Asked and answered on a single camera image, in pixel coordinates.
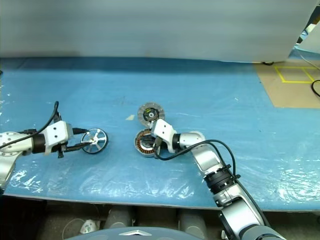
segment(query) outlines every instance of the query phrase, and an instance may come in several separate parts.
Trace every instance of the circular metal part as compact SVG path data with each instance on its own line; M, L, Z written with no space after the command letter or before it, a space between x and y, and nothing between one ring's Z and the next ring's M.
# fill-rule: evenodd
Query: circular metal part
M83 147L83 151L88 154L97 154L108 145L109 138L105 131L100 128L92 128L81 138L81 143L91 143Z
M138 119L142 125L149 127L152 121L165 119L165 111L159 104L155 102L147 102L138 110Z
M143 156L151 158L155 155L153 144L143 142L141 139L143 136L151 136L151 130L147 128L138 132L134 139L134 146Z

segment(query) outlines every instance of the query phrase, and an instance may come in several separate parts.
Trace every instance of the plastic sheet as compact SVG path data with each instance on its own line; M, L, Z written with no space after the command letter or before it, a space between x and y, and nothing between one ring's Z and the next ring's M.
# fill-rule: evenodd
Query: plastic sheet
M107 148L96 155L76 151L61 159L56 154L19 158L6 195L215 208L190 153L160 161L144 158L133 146L144 128L138 108L152 101L164 107L178 132L199 131L227 143L241 182L263 209L320 209L320 112L274 108L252 64L7 58L2 69L1 132L40 128L59 100L63 120L102 128L109 136ZM230 163L227 152L222 154Z

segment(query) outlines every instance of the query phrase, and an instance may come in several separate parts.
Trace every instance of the wheel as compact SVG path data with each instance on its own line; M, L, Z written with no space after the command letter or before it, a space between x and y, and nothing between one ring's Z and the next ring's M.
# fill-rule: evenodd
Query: wheel
M82 148L88 154L97 154L106 148L109 142L108 135L100 128L92 128L87 131L81 138L81 143L90 142Z

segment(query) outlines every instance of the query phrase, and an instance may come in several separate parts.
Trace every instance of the black cable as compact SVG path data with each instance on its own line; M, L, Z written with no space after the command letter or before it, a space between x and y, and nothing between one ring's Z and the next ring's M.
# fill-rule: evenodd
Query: black cable
M314 85L315 85L316 82L320 82L320 80L315 80L313 83L311 83L311 90L312 90L312 92L313 92L315 95L317 95L318 97L320 97L320 93L318 93L318 92L315 90L315 87L314 87Z
M267 65L267 66L271 66L271 65L273 65L274 63L275 63L274 61L268 61L268 62L263 61L263 62L262 62L262 64Z
M243 191L245 192L245 194L248 196L248 198L250 199L250 201L252 202L252 204L254 205L254 207L256 208L256 210L259 212L260 216L262 217L262 220L264 222L264 224L267 226L267 227L270 227L270 223L269 221L267 220L265 214L262 212L262 210L260 209L260 207L258 206L258 204L256 203L256 201L254 200L254 198L250 195L250 193L247 191L247 189L241 184L241 182L238 180L238 177L236 177L236 160L235 160L235 156L234 154L232 153L231 149L229 148L229 146L227 144L225 144L224 142L220 141L220 140L215 140L215 139L209 139L209 140L204 140L202 142L198 142L196 144L193 144L175 154L173 154L172 156L169 156L169 157L161 157L159 156L159 154L157 153L157 151L155 150L154 151L154 155L160 159L160 160L163 160L163 161L167 161L167 160L171 160L173 158L176 158L182 154L185 154L189 151L191 151L193 148L199 146L199 145L202 145L202 144L209 144L211 145L214 150L216 151L218 157L220 158L222 164L224 166L226 166L226 162L224 161L224 159L222 158L221 154L220 154L220 151L218 150L217 146L214 145L212 142L215 142L215 143L219 143L219 144L222 144L227 150L228 152L230 153L230 156L232 158L232 169L233 169L233 173L231 173L230 169L228 169L228 172L229 174L233 177L234 181L243 189Z
M235 159L235 156L234 156L234 154L232 153L232 151L231 151L231 149L229 148L229 146L228 146L227 144L225 144L223 141L220 141L220 140L216 140L216 139L204 140L204 141L198 142L198 143L196 143L196 144L193 144L193 145L191 145L191 146L189 146L189 147L187 147L187 148L185 148L185 149L183 149L183 150L181 150L181 151L179 151L179 152L177 152L177 153L175 153L175 154L173 154L173 155L171 155L171 156L169 156L169 157L161 157L161 156L159 156L159 154L157 153L157 151L156 151L156 149L155 149L155 150L154 150L154 155L156 156L156 158L158 158L158 159L160 159L160 160L162 160L162 161L168 161L168 160L174 159L174 158L176 158L176 157L178 157L178 156L180 156L180 155L182 155L182 154L186 154L186 153L188 153L189 151L191 151L193 148L195 148L195 147L197 147L197 146L199 146L199 145L202 145L202 144L209 144L209 145L213 146L214 149L217 150L217 147L216 147L214 144L212 144L212 142L214 142L214 143L219 143L219 144L223 145L223 146L228 150L228 152L229 152L229 154L230 154L230 156L231 156L231 159L232 159L233 175L235 176L235 175L236 175L236 159Z
M36 131L36 132L34 132L34 133L32 133L32 134L30 134L30 135L28 135L28 136L24 136L24 137L22 137L22 138L19 138L19 139L16 139L16 140L14 140L14 141L11 141L11 142L8 142L8 143L6 143L6 144L3 144L3 145L0 146L0 149L5 148L5 147L7 147L7 146L9 146L9 145L11 145L11 144L16 144L16 143L21 142L21 141L23 141L23 140L32 138L33 136L41 133L43 130L45 130L46 127L49 126L49 124L51 123L51 121L54 119L55 115L56 115L57 112L58 112L58 106L59 106L59 102L56 101L56 102L54 103L54 108L53 108L52 115L50 116L48 122L47 122L42 128L40 128L38 131Z

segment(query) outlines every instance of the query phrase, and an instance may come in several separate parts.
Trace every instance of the black connector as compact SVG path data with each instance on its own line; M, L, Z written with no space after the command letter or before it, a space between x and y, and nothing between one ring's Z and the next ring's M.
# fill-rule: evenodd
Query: black connector
M67 146L64 152L67 153L67 152L77 151L77 150L80 150L80 149L90 145L90 144L91 144L91 142L81 142L81 143L77 143L76 145L73 145L73 146Z
M39 154L44 153L46 150L46 139L43 134L37 134L32 137L33 142L33 148L32 153L33 154Z
M181 147L180 147L180 133L176 133L173 135L173 138L172 138L172 147L174 150L181 150Z
M72 128L73 134L77 135L77 134L85 134L87 132L89 132L89 130L87 129L83 129L83 128L78 128L78 127L74 127Z
M161 144L162 144L162 139L161 137L156 137L155 140L154 140L154 143L153 143L153 149L158 149L159 147L161 147Z
M230 164L218 169L216 173L213 172L205 176L206 185L213 194L217 194L235 184L234 177L231 175L229 168L231 168Z
M18 134L34 134L37 132L37 129L26 129L23 131L18 131Z

